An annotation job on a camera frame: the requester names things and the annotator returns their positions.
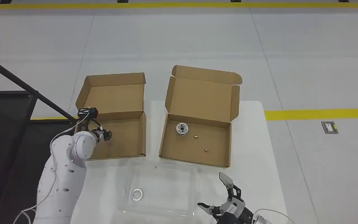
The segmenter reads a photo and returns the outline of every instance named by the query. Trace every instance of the robotic hand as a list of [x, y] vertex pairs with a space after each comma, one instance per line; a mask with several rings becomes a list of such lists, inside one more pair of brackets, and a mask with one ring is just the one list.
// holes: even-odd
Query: robotic hand
[[[71, 128], [51, 141], [51, 156], [45, 164], [37, 188], [37, 205], [21, 211], [37, 207], [35, 224], [70, 224], [86, 177], [85, 161], [92, 156], [96, 144], [112, 137], [112, 132], [95, 120], [97, 115], [96, 108], [80, 109], [79, 122], [73, 127], [77, 126], [78, 132], [73, 136], [60, 136]], [[90, 120], [98, 128], [89, 130]]]
[[272, 224], [259, 214], [254, 215], [245, 207], [245, 201], [241, 199], [241, 190], [234, 185], [230, 177], [220, 172], [219, 179], [228, 191], [227, 201], [221, 206], [209, 206], [204, 203], [197, 204], [204, 212], [212, 215], [218, 224]]

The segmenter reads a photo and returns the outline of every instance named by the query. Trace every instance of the gray floor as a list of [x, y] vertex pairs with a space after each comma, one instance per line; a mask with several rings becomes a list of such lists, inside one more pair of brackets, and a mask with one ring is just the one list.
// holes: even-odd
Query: gray floor
[[[175, 64], [237, 72], [265, 110], [356, 108], [352, 9], [171, 8], [0, 11], [0, 63], [73, 115], [87, 75], [145, 72], [164, 100]], [[0, 77], [0, 90], [17, 87]], [[59, 116], [37, 104], [33, 117]], [[268, 122], [288, 214], [355, 223], [356, 120]]]

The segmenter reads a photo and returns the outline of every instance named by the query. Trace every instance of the brown cardboard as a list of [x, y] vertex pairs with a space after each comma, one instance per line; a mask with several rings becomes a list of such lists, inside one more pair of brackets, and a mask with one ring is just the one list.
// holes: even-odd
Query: brown cardboard
[[145, 156], [144, 85], [144, 73], [86, 77], [76, 107], [97, 108], [97, 120], [112, 131], [111, 140], [99, 143], [91, 159]]
[[[159, 156], [211, 166], [229, 167], [231, 121], [239, 114], [241, 76], [233, 72], [174, 66], [169, 80]], [[189, 131], [179, 136], [176, 125]]]

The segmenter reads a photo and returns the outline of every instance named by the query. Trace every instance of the white table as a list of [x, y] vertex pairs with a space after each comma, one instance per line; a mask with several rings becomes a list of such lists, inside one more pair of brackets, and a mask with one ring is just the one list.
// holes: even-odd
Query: white table
[[[162, 160], [158, 157], [166, 110], [164, 101], [145, 102], [147, 115], [147, 156], [118, 160], [87, 161], [84, 187], [73, 212], [71, 223], [179, 223], [168, 217], [147, 214], [128, 215], [117, 208], [116, 185], [121, 181], [119, 166], [126, 160]], [[241, 101], [239, 117], [233, 122], [231, 167], [195, 165], [199, 183], [199, 201], [219, 206], [225, 202], [227, 192], [218, 178], [219, 172], [230, 176], [242, 190], [246, 207], [252, 212], [269, 208], [286, 214], [286, 207], [274, 153], [267, 129], [262, 104], [258, 101]], [[185, 162], [170, 161], [178, 164]], [[209, 224], [215, 220], [200, 208], [195, 208], [192, 223]], [[273, 224], [283, 224], [285, 218], [269, 212], [260, 212]]]

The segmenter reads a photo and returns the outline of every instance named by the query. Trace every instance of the clear plastic container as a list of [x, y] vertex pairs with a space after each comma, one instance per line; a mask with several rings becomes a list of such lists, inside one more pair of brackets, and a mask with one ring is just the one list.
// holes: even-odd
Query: clear plastic container
[[118, 209], [189, 220], [196, 206], [196, 169], [164, 162], [132, 162]]

